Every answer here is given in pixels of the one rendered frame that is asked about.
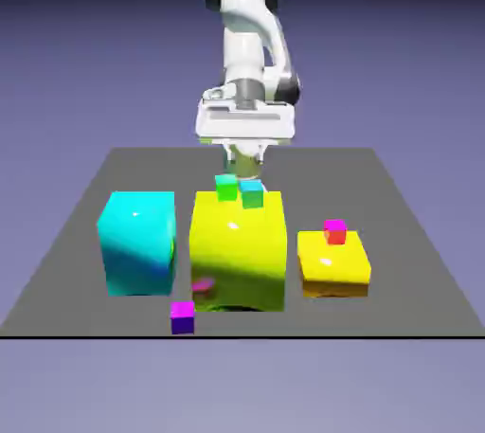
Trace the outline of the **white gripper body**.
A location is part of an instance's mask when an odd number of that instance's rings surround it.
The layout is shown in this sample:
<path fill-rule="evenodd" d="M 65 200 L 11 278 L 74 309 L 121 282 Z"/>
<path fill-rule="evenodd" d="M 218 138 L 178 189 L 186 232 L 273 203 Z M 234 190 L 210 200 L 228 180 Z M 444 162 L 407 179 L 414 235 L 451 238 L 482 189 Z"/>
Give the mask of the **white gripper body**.
<path fill-rule="evenodd" d="M 255 102 L 238 109 L 234 99 L 201 99 L 195 133 L 203 139 L 291 139 L 296 132 L 295 107 L 288 103 Z"/>

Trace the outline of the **small green cube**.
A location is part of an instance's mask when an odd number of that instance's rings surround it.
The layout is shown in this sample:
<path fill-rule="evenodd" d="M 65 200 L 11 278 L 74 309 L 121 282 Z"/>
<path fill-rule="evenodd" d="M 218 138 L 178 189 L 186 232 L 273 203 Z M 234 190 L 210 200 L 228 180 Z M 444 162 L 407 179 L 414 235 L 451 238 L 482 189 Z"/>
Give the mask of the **small green cube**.
<path fill-rule="evenodd" d="M 217 174 L 215 177 L 217 198 L 220 202 L 236 201 L 238 198 L 238 178 L 233 173 Z"/>

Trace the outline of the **small teal cube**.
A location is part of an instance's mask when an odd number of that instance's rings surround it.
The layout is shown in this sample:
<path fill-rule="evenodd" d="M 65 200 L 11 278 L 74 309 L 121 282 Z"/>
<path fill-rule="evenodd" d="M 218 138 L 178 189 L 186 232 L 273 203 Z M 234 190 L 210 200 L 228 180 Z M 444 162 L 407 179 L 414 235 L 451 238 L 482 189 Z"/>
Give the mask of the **small teal cube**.
<path fill-rule="evenodd" d="M 239 188 L 243 208 L 263 207 L 264 187 L 260 179 L 241 180 Z"/>

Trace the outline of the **small red cube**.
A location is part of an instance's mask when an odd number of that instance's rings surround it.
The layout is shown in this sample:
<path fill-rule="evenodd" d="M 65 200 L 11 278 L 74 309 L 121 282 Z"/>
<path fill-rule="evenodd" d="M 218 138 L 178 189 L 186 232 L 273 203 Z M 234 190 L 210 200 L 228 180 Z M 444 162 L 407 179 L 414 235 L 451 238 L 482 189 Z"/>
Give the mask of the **small red cube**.
<path fill-rule="evenodd" d="M 347 239 L 347 225 L 342 219 L 324 221 L 323 232 L 328 245 L 342 245 Z"/>

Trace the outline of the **small purple cube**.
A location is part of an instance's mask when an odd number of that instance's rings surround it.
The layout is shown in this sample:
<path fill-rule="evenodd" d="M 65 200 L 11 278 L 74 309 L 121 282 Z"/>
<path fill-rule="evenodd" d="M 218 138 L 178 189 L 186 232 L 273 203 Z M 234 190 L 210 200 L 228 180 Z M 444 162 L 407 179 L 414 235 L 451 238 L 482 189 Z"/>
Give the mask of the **small purple cube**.
<path fill-rule="evenodd" d="M 195 305 L 192 300 L 175 301 L 170 307 L 172 334 L 193 334 Z"/>

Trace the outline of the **large lime box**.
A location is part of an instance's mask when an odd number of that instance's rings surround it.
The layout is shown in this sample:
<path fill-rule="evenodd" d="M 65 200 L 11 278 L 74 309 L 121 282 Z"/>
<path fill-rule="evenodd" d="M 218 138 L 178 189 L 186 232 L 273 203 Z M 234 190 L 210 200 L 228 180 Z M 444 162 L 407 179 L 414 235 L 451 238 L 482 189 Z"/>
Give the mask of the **large lime box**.
<path fill-rule="evenodd" d="M 189 230 L 196 310 L 281 312 L 287 244 L 280 192 L 265 192 L 262 207 L 245 208 L 241 198 L 221 202 L 214 191 L 198 191 Z"/>

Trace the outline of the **large cyan box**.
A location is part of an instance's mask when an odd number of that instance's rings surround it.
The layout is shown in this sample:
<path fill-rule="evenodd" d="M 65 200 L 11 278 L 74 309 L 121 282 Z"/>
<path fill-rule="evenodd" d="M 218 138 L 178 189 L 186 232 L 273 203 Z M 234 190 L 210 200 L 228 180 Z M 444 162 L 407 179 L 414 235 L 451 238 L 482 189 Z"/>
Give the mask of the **large cyan box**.
<path fill-rule="evenodd" d="M 114 191 L 97 221 L 110 297 L 171 293 L 176 215 L 172 191 Z"/>

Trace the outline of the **large yellow box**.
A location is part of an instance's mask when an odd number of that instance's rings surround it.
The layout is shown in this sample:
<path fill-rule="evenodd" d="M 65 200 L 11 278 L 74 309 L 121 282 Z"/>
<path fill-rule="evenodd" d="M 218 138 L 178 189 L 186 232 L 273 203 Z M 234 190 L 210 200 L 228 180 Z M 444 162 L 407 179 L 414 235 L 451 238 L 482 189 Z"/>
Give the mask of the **large yellow box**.
<path fill-rule="evenodd" d="M 328 244 L 323 231 L 299 231 L 296 251 L 304 297 L 368 295 L 371 265 L 357 231 L 348 231 L 344 244 Z"/>

